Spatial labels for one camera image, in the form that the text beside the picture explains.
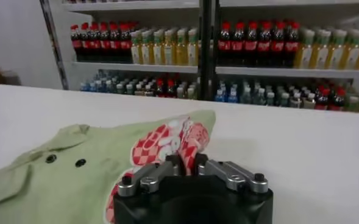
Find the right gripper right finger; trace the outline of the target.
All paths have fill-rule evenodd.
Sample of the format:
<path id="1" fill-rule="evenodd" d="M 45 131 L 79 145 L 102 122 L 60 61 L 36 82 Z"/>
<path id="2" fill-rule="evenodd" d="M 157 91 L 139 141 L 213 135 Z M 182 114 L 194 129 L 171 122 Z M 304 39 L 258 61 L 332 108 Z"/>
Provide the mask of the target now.
<path id="1" fill-rule="evenodd" d="M 206 154 L 197 153 L 194 165 L 195 174 L 216 176 L 232 191 L 239 192 L 245 186 L 256 194 L 268 191 L 268 180 L 262 173 L 252 173 L 234 162 L 215 161 Z"/>

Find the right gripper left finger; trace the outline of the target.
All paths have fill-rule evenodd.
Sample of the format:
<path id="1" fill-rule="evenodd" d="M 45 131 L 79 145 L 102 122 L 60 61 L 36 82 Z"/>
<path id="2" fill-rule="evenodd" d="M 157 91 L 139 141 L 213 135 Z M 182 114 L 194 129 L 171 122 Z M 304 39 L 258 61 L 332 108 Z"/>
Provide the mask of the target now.
<path id="1" fill-rule="evenodd" d="M 118 195 L 133 197 L 138 190 L 148 194 L 157 192 L 160 183 L 166 177 L 185 174 L 185 167 L 179 154 L 168 155 L 162 163 L 151 163 L 143 166 L 132 176 L 124 176 L 118 183 Z"/>

